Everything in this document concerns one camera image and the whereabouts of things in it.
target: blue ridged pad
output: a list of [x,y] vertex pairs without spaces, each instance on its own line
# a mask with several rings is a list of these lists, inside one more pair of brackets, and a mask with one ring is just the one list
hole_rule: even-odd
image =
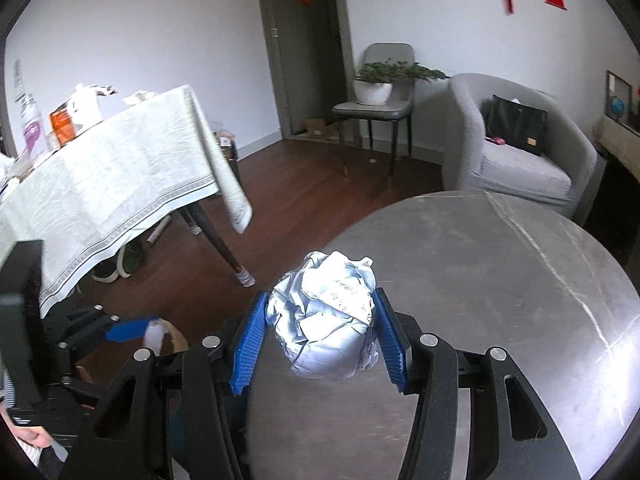
[[233,350],[233,370],[229,385],[235,395],[239,395],[244,387],[251,381],[254,373],[255,362],[258,360],[264,330],[267,322],[264,319],[264,311],[269,301],[266,292],[256,295],[252,309],[246,314],[242,325],[244,332]]
[[136,319],[133,321],[123,321],[112,327],[105,335],[107,341],[124,343],[145,335],[146,327],[151,321],[160,319],[159,317],[149,317],[147,319]]
[[386,296],[382,296],[381,289],[376,289],[371,297],[376,306],[376,333],[378,334],[378,343],[385,358],[386,370],[389,373],[389,379],[398,387],[400,393],[405,393],[409,385],[409,379],[406,374],[406,355],[402,343],[396,333],[394,323],[391,316],[395,316],[393,311],[389,313]]

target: green plant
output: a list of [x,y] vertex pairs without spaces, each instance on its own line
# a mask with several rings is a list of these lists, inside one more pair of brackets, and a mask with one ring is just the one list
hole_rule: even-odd
[[396,79],[435,81],[436,79],[448,78],[444,72],[432,70],[419,63],[409,63],[407,61],[391,63],[390,59],[365,63],[356,74],[358,81],[367,83],[392,83]]

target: picture frame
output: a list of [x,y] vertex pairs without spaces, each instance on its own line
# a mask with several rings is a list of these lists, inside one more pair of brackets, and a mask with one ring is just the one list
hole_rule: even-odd
[[[629,112],[632,106],[632,94],[633,88],[620,76],[617,76],[613,72],[607,70],[607,87],[605,98],[605,115],[617,123],[628,124]],[[622,115],[616,114],[611,106],[611,102],[614,98],[619,98],[624,105],[624,111]]]

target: white bottle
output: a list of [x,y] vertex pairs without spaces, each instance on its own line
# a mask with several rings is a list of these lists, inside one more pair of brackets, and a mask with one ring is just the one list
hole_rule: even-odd
[[22,99],[22,134],[34,165],[50,155],[42,114],[32,94]]

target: brown floor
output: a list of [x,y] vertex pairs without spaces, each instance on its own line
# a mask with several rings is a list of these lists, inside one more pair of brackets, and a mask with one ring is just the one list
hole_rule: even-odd
[[[350,176],[342,175],[338,147],[283,140],[239,163],[244,190],[254,208],[247,231],[231,227],[220,198],[202,201],[218,232],[257,283],[244,288],[204,234],[191,235],[178,217],[149,248],[129,279],[91,282],[84,303],[112,314],[160,316],[190,343],[215,332],[222,321],[248,308],[257,290],[268,290],[310,251],[377,209],[418,194],[442,190],[440,168],[401,159],[392,187],[386,185],[388,155],[347,148]],[[97,382],[108,381],[139,341],[105,344],[83,362]]]

